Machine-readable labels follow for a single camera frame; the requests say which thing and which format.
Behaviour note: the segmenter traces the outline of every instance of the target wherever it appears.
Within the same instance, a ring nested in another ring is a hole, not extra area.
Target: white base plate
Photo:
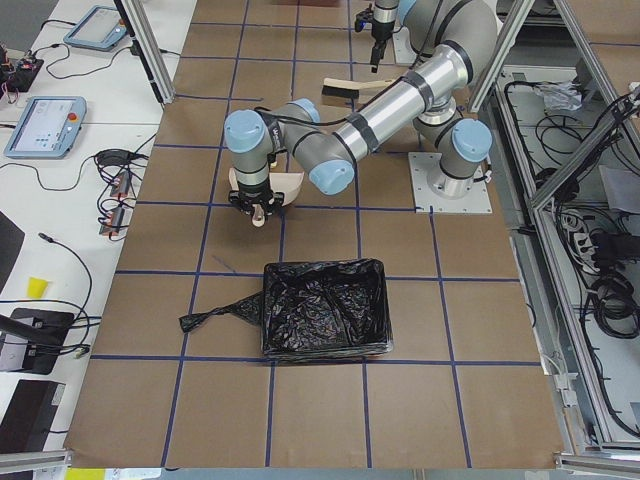
[[[411,65],[415,60],[416,54],[411,48],[407,27],[402,27],[398,33],[393,34],[393,51],[397,65]]]
[[[461,213],[461,214],[490,214],[491,201],[484,182],[474,183],[469,193],[463,198],[450,200],[437,195],[427,184],[427,171],[440,160],[439,153],[409,153],[411,167],[411,183],[413,184],[413,199],[416,213]],[[476,177],[482,175],[478,167]]]

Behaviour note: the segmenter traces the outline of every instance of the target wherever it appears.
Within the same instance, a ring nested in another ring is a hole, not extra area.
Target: tablet
[[[4,155],[62,158],[73,146],[87,102],[82,97],[33,97],[16,125]]]
[[[64,43],[107,52],[126,34],[116,8],[96,5],[64,36]]]

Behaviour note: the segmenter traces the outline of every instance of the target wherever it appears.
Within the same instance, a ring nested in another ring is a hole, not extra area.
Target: black plastic bag
[[[209,316],[226,313],[261,327],[268,358],[345,358],[393,348],[379,260],[271,263],[265,266],[261,293],[181,317],[180,325],[189,332]]]

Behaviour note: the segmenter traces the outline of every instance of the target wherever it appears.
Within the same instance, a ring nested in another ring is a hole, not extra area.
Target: wooden brush
[[[338,80],[337,78],[325,78],[322,85],[322,94],[330,97],[357,99],[360,97],[361,90],[386,88],[393,82],[395,82],[395,80],[352,82],[350,80]]]

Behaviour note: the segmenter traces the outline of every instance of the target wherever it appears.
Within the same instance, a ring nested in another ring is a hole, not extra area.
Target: blue joint cap
[[[257,147],[264,132],[264,121],[253,110],[235,111],[224,121],[224,138],[234,153],[245,153]]]
[[[343,159],[328,160],[309,172],[309,180],[325,195],[340,193],[347,188],[353,177],[353,165]]]
[[[398,4],[398,18],[400,20],[400,25],[404,25],[404,18],[415,4],[416,0],[400,0],[400,3]]]
[[[308,98],[299,98],[298,100],[294,100],[293,102],[288,103],[293,103],[294,105],[298,105],[299,107],[303,108],[304,111],[307,112],[311,117],[312,122],[320,122],[320,114],[318,113],[318,110],[316,109],[316,106],[313,104],[313,102]]]
[[[487,158],[493,143],[489,128],[481,121],[471,118],[465,118],[456,123],[451,140],[460,156],[473,163],[479,163]]]

